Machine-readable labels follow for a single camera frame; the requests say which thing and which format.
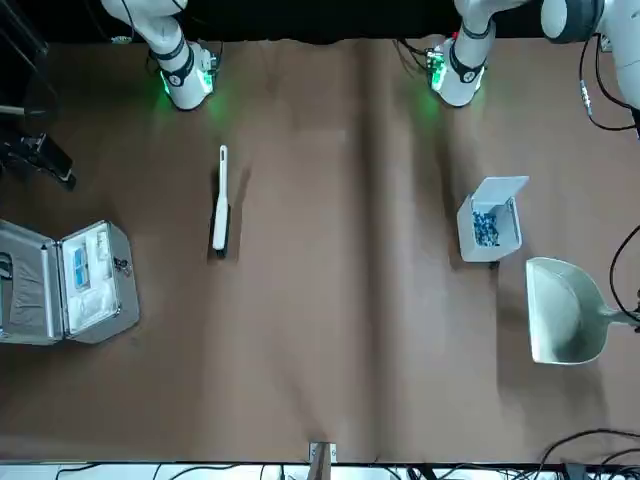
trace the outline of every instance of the case latch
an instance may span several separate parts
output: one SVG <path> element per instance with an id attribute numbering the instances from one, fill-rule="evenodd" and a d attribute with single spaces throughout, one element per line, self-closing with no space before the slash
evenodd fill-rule
<path id="1" fill-rule="evenodd" d="M 116 272 L 124 273 L 125 277 L 131 276 L 132 268 L 128 260 L 120 260 L 119 258 L 113 257 L 113 266 Z"/>

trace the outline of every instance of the blue pieces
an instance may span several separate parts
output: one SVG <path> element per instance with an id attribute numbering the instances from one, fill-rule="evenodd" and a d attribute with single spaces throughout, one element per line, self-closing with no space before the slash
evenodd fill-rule
<path id="1" fill-rule="evenodd" d="M 496 216 L 493 213 L 473 212 L 473 230 L 481 247 L 499 247 Z"/>

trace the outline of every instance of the dustpan handle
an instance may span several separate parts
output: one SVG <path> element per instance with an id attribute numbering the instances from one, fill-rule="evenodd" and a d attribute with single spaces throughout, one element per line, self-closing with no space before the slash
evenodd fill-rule
<path id="1" fill-rule="evenodd" d="M 613 312 L 611 312 L 609 315 L 607 315 L 609 317 L 609 322 L 611 323 L 620 323 L 622 325 L 631 325 L 632 327 L 640 327 L 640 312 L 629 312 L 630 315 L 634 315 L 634 313 L 637 313 L 637 317 L 631 318 L 631 316 L 627 315 L 626 313 L 620 311 L 620 310 L 615 310 Z"/>

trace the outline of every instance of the metal case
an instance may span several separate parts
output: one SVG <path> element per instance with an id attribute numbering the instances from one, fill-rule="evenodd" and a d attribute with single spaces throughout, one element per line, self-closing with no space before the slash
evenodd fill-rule
<path id="1" fill-rule="evenodd" d="M 86 292 L 73 289 L 74 245 L 85 245 L 87 275 L 97 275 L 97 286 Z M 98 343 L 140 317 L 129 241 L 110 222 L 54 241 L 0 220 L 0 254 L 11 259 L 12 269 L 11 278 L 0 280 L 0 342 L 51 345 L 69 338 Z M 90 315 L 87 305 L 101 309 Z"/>

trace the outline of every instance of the blue small object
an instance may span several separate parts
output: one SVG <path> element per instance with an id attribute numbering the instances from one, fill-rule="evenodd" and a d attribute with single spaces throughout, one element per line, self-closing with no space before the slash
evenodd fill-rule
<path id="1" fill-rule="evenodd" d="M 73 252 L 73 273 L 76 290 L 80 290 L 89 284 L 89 266 L 87 265 L 87 254 L 84 247 L 80 247 Z"/>
<path id="2" fill-rule="evenodd" d="M 496 223 L 496 216 L 493 213 L 473 212 L 473 230 L 478 245 L 481 247 L 500 246 Z"/>

